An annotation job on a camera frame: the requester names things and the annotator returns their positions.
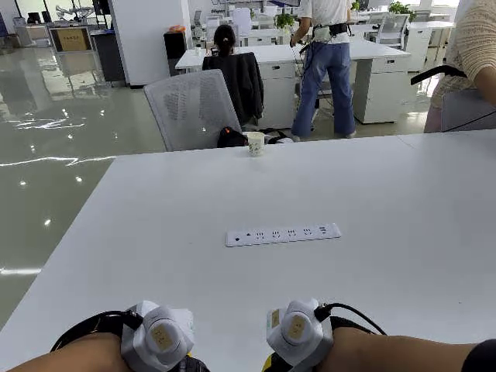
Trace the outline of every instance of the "electrical outlet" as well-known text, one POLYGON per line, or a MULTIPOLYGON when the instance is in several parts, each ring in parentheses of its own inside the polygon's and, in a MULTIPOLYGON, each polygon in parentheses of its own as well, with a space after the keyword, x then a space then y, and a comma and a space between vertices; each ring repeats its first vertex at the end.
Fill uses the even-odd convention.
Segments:
POLYGON ((303 240, 340 238, 337 224, 316 226, 284 227, 276 229, 253 229, 232 231, 226 236, 227 246, 255 246, 259 244, 299 242, 303 240))

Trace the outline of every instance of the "green plant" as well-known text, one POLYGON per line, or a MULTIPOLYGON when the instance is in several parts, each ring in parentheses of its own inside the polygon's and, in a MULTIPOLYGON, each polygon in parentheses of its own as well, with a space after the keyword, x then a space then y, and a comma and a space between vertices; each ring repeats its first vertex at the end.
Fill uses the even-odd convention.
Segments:
POLYGON ((389 5, 389 12, 394 14, 409 14, 410 22, 417 16, 415 12, 408 8, 408 5, 403 5, 400 2, 392 2, 391 5, 389 5))
POLYGON ((283 13, 274 17, 274 24, 278 29, 283 29, 285 26, 293 26, 295 24, 294 20, 291 14, 283 13))

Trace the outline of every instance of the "black jacket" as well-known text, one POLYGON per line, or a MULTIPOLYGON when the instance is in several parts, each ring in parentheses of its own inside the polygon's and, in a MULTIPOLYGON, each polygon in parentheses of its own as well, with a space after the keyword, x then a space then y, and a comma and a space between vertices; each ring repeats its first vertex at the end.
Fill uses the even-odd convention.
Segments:
POLYGON ((264 111, 264 83, 255 54, 205 57, 203 70, 216 69, 224 74, 239 123, 244 124, 254 116, 260 119, 264 111))

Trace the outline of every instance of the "glossy floor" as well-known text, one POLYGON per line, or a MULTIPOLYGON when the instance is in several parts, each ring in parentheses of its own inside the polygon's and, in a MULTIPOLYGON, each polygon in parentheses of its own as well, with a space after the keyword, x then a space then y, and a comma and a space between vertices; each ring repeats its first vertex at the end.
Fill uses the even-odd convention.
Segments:
MULTIPOLYGON (((97 66, 50 48, 0 56, 0 327, 112 159, 164 151, 143 92, 110 87, 97 66)), ((358 136, 422 132, 436 83, 405 87, 400 122, 358 136)), ((311 140, 333 137, 331 115, 323 102, 311 140)))

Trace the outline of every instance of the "yellow label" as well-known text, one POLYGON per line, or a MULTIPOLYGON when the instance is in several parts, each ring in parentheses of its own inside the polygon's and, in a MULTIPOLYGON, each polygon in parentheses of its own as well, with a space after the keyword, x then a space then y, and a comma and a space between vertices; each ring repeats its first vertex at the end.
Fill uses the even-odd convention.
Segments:
POLYGON ((300 339, 304 330, 305 320, 301 316, 295 315, 291 321, 291 327, 289 327, 289 336, 292 339, 300 339))
POLYGON ((279 326, 279 310, 272 312, 272 328, 279 326))
POLYGON ((63 52, 80 52, 88 50, 86 42, 84 41, 83 29, 59 29, 57 34, 59 36, 60 45, 63 52))
POLYGON ((165 330, 163 325, 158 325, 152 329, 152 337, 160 350, 164 351, 172 346, 172 340, 169 333, 165 330))

